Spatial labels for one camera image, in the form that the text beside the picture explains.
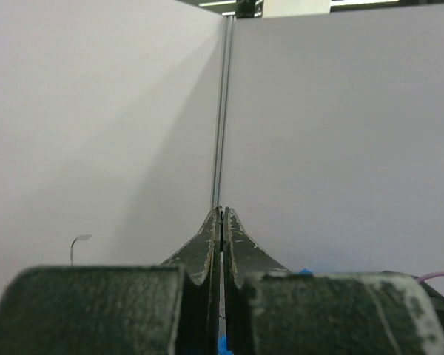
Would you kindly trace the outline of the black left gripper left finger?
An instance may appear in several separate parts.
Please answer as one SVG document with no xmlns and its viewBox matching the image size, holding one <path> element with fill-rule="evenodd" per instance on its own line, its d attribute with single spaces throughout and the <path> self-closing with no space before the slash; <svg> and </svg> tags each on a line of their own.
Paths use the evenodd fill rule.
<svg viewBox="0 0 444 355">
<path fill-rule="evenodd" d="M 156 266 L 36 266 L 0 299 L 0 354 L 216 354 L 219 208 Z"/>
</svg>

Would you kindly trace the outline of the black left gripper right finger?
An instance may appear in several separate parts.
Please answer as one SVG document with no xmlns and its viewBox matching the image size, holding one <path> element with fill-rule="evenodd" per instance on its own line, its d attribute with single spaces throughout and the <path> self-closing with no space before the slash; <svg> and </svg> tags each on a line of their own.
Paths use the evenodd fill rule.
<svg viewBox="0 0 444 355">
<path fill-rule="evenodd" d="M 223 214 L 226 339 L 234 354 L 444 354 L 426 290 L 397 272 L 292 272 Z"/>
</svg>

